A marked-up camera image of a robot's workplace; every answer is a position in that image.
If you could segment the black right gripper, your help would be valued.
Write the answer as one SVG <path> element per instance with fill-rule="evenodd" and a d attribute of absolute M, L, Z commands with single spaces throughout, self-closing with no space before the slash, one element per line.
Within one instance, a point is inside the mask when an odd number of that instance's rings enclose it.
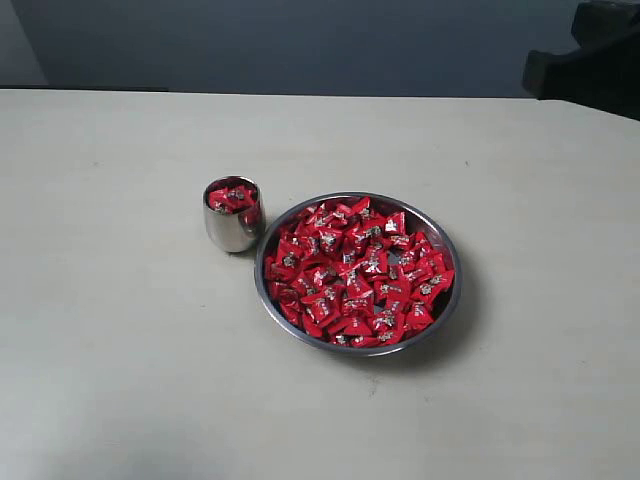
<path fill-rule="evenodd" d="M 562 100 L 639 118 L 639 4 L 585 1 L 573 18 L 578 48 L 566 54 L 530 50 L 522 87 L 536 99 Z"/>

